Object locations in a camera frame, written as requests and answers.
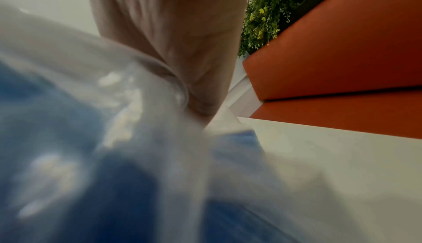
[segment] transparent plastic packaging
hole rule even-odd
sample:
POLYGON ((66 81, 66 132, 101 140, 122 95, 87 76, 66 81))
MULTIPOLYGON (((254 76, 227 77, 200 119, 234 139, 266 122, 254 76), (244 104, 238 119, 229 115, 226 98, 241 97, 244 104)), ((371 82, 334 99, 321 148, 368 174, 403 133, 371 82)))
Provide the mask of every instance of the transparent plastic packaging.
POLYGON ((132 49, 0 6, 0 243, 307 242, 253 131, 132 49))

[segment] blue cloth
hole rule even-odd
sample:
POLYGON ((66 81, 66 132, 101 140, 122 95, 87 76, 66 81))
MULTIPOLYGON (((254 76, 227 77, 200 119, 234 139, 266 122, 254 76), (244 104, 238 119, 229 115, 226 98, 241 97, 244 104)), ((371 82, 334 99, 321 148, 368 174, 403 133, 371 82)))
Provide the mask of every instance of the blue cloth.
MULTIPOLYGON (((37 76, 22 77, 1 63, 0 103, 12 105, 0 111, 0 242, 16 243, 22 241, 28 226, 17 221, 17 213, 8 207, 14 172, 19 170, 21 160, 12 157, 25 159, 34 149, 44 147, 85 153, 84 159, 89 159, 87 153, 93 153, 104 129, 93 108, 37 76), (25 107, 13 106, 21 102, 26 102, 25 107)), ((226 137, 259 148, 253 131, 226 137)), ((154 242, 156 180, 118 155, 102 159, 93 179, 49 240, 40 243, 154 242)), ((30 221, 42 223, 49 214, 44 210, 30 221)), ((206 202, 200 240, 295 242, 242 205, 215 200, 206 202)))

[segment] skin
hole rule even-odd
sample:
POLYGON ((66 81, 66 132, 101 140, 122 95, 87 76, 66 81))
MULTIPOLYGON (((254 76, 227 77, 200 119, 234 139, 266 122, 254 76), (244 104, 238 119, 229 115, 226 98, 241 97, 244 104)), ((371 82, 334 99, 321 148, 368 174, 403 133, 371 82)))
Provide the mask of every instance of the skin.
POLYGON ((101 36, 168 64, 204 123, 225 99, 247 0, 90 0, 101 36))

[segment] orange seat cushion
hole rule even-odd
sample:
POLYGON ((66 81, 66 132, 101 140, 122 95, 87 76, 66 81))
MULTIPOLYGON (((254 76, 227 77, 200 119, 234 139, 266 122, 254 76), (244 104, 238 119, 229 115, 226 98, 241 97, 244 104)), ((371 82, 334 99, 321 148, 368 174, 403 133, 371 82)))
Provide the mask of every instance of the orange seat cushion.
POLYGON ((266 102, 251 118, 422 139, 422 90, 266 102))
POLYGON ((422 0, 325 0, 244 68, 260 100, 422 85, 422 0))

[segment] green plant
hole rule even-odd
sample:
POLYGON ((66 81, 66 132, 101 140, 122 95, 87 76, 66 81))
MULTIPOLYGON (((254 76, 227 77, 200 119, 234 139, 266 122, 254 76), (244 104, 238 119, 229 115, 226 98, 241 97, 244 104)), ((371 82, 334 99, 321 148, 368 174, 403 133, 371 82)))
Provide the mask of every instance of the green plant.
POLYGON ((252 54, 280 32, 282 21, 290 22, 290 14, 305 0, 249 0, 243 23, 239 56, 252 54))

